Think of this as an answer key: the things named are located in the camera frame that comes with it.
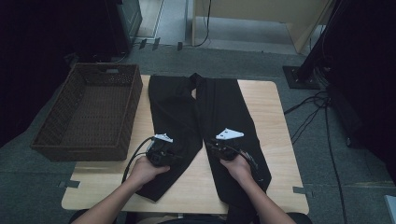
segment person's left hand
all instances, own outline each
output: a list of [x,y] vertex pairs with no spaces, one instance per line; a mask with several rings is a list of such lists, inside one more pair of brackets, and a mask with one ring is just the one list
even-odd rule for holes
[[169,166],[153,166],[146,156],[142,156],[137,159],[131,174],[125,182],[137,185],[137,188],[141,189],[143,185],[154,179],[156,175],[165,173],[169,170]]

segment table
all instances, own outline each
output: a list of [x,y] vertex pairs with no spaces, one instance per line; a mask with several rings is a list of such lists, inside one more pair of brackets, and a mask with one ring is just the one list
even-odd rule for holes
[[[77,162],[71,180],[80,181],[77,189],[67,188],[62,200],[64,209],[91,208],[121,182],[123,171],[140,143],[154,135],[149,111],[149,76],[142,76],[143,90],[134,119],[134,128],[126,161]],[[286,212],[308,213],[304,194],[293,193],[293,187],[302,187],[288,128],[283,115],[276,85],[269,81],[238,80],[253,118],[262,152],[272,174],[267,190]],[[189,168],[177,182],[154,203],[134,195],[123,211],[158,213],[227,214],[228,205],[216,192],[206,151],[202,148]]]
[[[216,0],[210,17],[285,22],[297,52],[317,26],[329,17],[332,0]],[[193,0],[191,44],[195,45],[196,17],[207,17],[209,0]]]

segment gray carpet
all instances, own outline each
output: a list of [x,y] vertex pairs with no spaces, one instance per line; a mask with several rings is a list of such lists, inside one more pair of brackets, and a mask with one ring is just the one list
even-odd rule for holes
[[[134,49],[123,63],[137,63],[141,74],[204,77],[232,77],[274,81],[283,109],[299,104],[318,91],[291,90],[283,76],[282,65],[301,65],[304,56],[244,52],[219,49],[160,46],[152,50]],[[49,162],[29,148],[44,121],[53,98],[42,108],[31,127],[0,149],[1,223],[66,223],[73,211],[63,210],[64,189],[74,162]],[[290,135],[316,109],[307,104],[286,116]],[[370,151],[349,148],[335,111],[329,109],[332,150],[342,183],[347,223],[391,223],[384,195],[396,195],[386,168]],[[343,223],[340,193],[327,144],[324,111],[320,110],[294,145],[307,197],[309,216],[314,223]]]

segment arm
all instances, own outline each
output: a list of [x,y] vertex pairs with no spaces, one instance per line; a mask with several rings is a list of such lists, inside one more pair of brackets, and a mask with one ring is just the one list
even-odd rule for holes
[[73,223],[112,223],[135,192],[168,170],[169,166],[154,167],[145,156],[139,158],[123,184]]
[[294,223],[294,221],[274,203],[254,181],[248,162],[241,156],[233,161],[220,160],[231,176],[245,191],[259,214],[261,223]]

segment woven basket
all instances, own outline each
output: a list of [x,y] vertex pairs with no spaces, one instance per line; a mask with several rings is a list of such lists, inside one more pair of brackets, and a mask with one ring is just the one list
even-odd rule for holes
[[136,64],[77,63],[31,148],[51,161],[123,161],[143,83]]

